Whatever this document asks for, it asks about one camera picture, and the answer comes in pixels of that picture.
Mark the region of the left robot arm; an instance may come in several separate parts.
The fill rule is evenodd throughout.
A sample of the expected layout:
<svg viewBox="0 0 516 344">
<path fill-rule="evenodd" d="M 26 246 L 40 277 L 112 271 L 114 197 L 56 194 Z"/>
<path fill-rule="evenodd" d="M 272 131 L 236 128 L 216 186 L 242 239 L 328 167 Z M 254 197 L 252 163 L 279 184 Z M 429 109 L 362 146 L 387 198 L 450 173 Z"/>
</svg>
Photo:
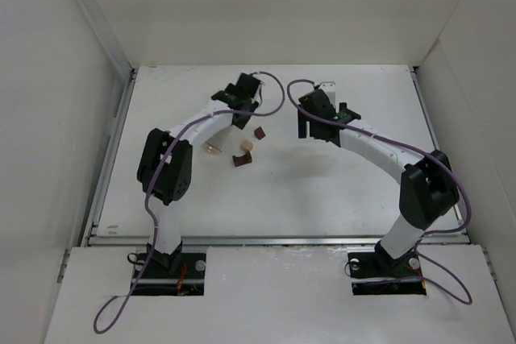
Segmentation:
<svg viewBox="0 0 516 344">
<path fill-rule="evenodd" d="M 182 239 L 178 220 L 167 208 L 190 187 L 194 152 L 227 128 L 244 128 L 260 105 L 260 90 L 258 78 L 242 73 L 192 117 L 167 130 L 155 128 L 148 133 L 136 173 L 153 222 L 147 254 L 150 263 L 169 276 L 181 265 Z"/>
</svg>

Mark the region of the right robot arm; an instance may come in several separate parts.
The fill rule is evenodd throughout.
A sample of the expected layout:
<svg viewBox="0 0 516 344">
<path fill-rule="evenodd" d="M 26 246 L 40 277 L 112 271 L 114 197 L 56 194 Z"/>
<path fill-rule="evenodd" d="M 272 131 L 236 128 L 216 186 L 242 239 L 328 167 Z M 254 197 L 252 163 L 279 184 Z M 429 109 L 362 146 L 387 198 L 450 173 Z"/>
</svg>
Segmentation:
<svg viewBox="0 0 516 344">
<path fill-rule="evenodd" d="M 375 251 L 362 260 L 364 268 L 372 273 L 358 277 L 399 276 L 414 245 L 459 200 L 459 190 L 449 175 L 447 155 L 437 149 L 420 152 L 409 144 L 387 139 L 345 103 L 335 108 L 320 88 L 298 101 L 299 138 L 319 139 L 354 152 L 399 184 L 400 215 L 376 244 Z"/>
</svg>

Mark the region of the dark red wood block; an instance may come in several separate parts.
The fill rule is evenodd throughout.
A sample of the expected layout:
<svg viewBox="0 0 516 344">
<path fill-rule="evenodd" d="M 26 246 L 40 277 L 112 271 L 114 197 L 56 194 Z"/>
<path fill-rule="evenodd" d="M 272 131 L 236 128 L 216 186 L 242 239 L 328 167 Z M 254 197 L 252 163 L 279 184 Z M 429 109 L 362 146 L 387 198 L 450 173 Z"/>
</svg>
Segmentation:
<svg viewBox="0 0 516 344">
<path fill-rule="evenodd" d="M 257 127 L 254 130 L 254 136 L 259 140 L 262 140 L 266 136 L 266 134 L 261 126 Z"/>
</svg>

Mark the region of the clear plastic box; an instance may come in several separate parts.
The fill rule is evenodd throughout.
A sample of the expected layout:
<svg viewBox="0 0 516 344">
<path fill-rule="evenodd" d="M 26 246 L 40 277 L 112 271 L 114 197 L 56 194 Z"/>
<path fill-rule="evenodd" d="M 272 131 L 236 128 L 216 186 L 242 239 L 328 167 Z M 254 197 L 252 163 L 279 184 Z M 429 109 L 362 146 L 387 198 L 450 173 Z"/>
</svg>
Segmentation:
<svg viewBox="0 0 516 344">
<path fill-rule="evenodd" d="M 203 150 L 211 155 L 218 155 L 223 151 L 223 146 L 231 133 L 231 127 L 224 128 L 216 134 L 212 135 L 202 144 Z"/>
</svg>

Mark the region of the dark brown arch block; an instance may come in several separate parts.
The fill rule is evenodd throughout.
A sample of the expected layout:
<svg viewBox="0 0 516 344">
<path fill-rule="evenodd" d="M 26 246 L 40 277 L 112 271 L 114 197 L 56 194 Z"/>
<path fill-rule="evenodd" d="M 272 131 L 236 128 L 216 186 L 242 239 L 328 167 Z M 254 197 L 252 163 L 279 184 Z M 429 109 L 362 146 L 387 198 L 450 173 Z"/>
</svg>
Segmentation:
<svg viewBox="0 0 516 344">
<path fill-rule="evenodd" d="M 250 164 L 252 162 L 252 154 L 250 151 L 247 151 L 242 155 L 233 155 L 232 161 L 235 168 Z"/>
</svg>

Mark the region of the light tan wood cube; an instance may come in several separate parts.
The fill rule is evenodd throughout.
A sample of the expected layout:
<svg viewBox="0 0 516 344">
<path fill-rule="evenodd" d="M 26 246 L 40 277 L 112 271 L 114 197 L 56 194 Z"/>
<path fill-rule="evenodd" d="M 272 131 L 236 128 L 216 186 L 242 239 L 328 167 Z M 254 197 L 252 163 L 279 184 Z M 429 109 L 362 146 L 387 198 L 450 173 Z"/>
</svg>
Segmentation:
<svg viewBox="0 0 516 344">
<path fill-rule="evenodd" d="M 245 153 L 250 153 L 252 151 L 252 149 L 254 148 L 254 145 L 251 141 L 249 140 L 244 140 L 241 144 L 240 144 L 240 147 L 242 149 L 243 152 Z"/>
</svg>

